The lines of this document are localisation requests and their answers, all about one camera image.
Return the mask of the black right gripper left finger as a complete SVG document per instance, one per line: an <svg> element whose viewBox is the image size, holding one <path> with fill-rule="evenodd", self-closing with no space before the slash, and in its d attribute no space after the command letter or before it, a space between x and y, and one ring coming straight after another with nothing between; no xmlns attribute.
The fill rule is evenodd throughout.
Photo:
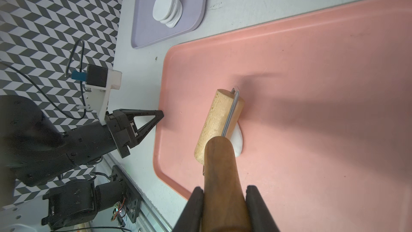
<svg viewBox="0 0 412 232"><path fill-rule="evenodd" d="M204 192L196 187L172 232L199 232L203 213Z"/></svg>

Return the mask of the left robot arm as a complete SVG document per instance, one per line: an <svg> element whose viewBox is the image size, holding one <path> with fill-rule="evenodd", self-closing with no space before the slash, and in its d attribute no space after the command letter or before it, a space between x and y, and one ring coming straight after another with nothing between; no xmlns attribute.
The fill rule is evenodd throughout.
<svg viewBox="0 0 412 232"><path fill-rule="evenodd" d="M1 206L12 203L16 179L44 185L114 150L129 156L163 117L161 110L120 109L60 133L32 100L1 96Z"/></svg>

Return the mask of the wooden rolling pin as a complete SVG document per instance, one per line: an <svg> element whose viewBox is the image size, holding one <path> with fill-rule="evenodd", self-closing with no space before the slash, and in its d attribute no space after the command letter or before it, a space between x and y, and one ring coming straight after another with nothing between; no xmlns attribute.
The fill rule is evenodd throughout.
<svg viewBox="0 0 412 232"><path fill-rule="evenodd" d="M204 167L203 232L249 232L251 222L230 138L244 101L237 88L215 93L194 156Z"/></svg>

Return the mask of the white dough piece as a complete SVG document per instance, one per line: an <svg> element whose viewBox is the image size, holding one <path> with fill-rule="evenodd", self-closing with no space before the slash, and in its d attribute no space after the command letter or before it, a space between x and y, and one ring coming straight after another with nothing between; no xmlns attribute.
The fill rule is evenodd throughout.
<svg viewBox="0 0 412 232"><path fill-rule="evenodd" d="M235 157L239 157L243 149L243 137L238 123L235 125L230 141L233 146Z"/></svg>

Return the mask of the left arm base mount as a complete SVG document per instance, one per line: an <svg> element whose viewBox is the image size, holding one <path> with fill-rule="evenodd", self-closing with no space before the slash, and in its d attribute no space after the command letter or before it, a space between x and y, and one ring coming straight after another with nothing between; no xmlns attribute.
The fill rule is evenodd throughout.
<svg viewBox="0 0 412 232"><path fill-rule="evenodd" d="M93 180L73 180L52 188L43 195L48 200L48 215L41 224L57 230L93 220L100 211L120 203L120 214L136 222L143 198L131 180L117 165L113 166L109 182L95 185Z"/></svg>

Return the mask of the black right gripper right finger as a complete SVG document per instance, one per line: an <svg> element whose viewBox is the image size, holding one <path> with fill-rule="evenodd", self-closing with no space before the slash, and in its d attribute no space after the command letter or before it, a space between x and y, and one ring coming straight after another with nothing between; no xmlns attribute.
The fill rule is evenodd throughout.
<svg viewBox="0 0 412 232"><path fill-rule="evenodd" d="M253 232L280 232L258 188L249 185L246 190L246 206Z"/></svg>

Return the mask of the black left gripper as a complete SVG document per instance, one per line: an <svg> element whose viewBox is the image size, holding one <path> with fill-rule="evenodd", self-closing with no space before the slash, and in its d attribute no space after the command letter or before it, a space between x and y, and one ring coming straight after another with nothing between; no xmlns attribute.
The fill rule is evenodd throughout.
<svg viewBox="0 0 412 232"><path fill-rule="evenodd" d="M137 128L135 117L153 118L140 128ZM112 113L106 112L105 122L113 137L114 143L122 158L130 155L130 148L139 145L149 132L163 119L161 110L131 110L120 109Z"/></svg>

